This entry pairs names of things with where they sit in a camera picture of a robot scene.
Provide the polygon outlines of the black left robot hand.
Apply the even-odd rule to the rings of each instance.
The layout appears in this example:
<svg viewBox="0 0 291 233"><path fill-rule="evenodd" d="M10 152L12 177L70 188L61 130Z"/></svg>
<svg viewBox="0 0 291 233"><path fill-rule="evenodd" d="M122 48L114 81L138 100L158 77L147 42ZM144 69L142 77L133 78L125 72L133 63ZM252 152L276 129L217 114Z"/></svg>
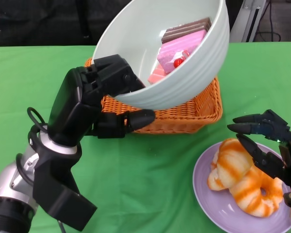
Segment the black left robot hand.
<svg viewBox="0 0 291 233"><path fill-rule="evenodd" d="M130 65L120 55L94 60L89 67L70 69L59 89L48 120L49 138L72 147L86 135L123 138L155 120L153 110L102 111L105 96L116 97L144 88Z"/></svg>

